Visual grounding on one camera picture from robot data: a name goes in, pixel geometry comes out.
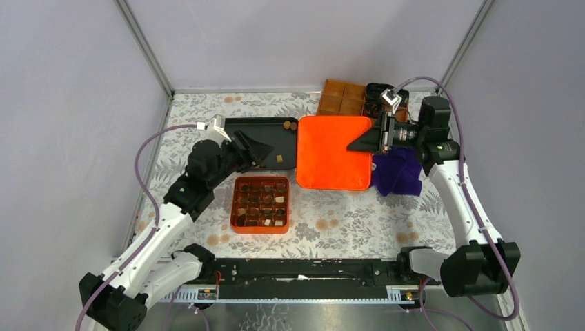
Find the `orange chocolate box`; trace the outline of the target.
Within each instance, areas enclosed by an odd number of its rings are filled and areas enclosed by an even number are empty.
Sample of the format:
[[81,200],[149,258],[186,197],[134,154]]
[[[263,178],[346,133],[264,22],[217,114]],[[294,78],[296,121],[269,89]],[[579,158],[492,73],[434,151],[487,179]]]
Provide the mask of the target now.
[[230,225],[237,234],[285,234],[289,216],[290,182],[286,177],[235,179]]

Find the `orange box lid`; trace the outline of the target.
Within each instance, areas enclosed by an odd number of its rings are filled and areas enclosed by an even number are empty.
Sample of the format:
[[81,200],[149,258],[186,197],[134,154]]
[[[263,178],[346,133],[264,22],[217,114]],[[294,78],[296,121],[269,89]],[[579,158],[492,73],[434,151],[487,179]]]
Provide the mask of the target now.
[[304,116],[297,133],[296,182],[305,189],[368,189],[372,154],[348,145],[371,128],[363,116]]

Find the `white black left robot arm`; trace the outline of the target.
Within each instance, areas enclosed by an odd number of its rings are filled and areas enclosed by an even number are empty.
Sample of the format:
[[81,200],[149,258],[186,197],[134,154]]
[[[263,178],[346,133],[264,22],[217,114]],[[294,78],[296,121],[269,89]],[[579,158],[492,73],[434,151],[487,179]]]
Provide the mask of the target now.
[[182,252],[176,262],[155,268],[170,244],[213,202],[214,190],[232,173],[245,173],[264,162],[273,147],[241,131],[218,133],[198,141],[188,155],[184,172],[155,206],[155,220],[102,273],[87,273],[79,282],[82,310],[80,330],[90,317],[108,330],[136,330],[148,310],[171,290],[194,279],[212,279],[212,262]]

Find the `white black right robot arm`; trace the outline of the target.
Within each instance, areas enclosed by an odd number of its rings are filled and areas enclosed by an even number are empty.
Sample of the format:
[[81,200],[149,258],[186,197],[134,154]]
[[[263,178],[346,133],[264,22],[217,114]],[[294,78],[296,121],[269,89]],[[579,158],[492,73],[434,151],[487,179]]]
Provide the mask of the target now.
[[429,247],[406,248],[398,255],[397,278],[412,284],[422,275],[439,281],[450,297],[510,292],[518,298],[513,274],[521,257],[506,242],[484,211],[471,183],[463,145],[450,136],[450,101],[426,97],[417,122],[396,119],[401,97],[384,92],[386,110],[374,126],[348,144],[355,152],[386,154],[391,148],[414,148],[425,175],[438,191],[450,219],[456,250],[441,254]]

